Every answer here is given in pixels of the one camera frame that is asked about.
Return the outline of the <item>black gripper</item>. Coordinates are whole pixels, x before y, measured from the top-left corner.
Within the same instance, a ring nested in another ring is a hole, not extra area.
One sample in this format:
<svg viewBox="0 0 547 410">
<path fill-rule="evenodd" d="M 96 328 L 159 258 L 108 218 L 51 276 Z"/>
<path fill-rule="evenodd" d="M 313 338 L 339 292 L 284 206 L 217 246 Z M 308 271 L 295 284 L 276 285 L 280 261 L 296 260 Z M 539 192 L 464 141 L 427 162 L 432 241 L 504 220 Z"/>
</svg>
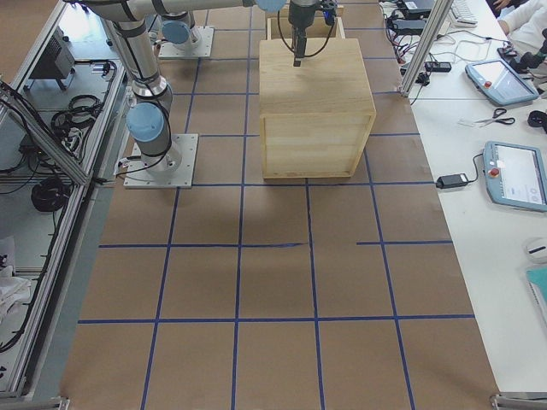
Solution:
<svg viewBox="0 0 547 410">
<path fill-rule="evenodd" d="M 292 25 L 293 66 L 300 67 L 305 58 L 307 36 L 304 28 L 313 24 L 318 2 L 315 0 L 291 0 L 288 21 Z"/>
</svg>

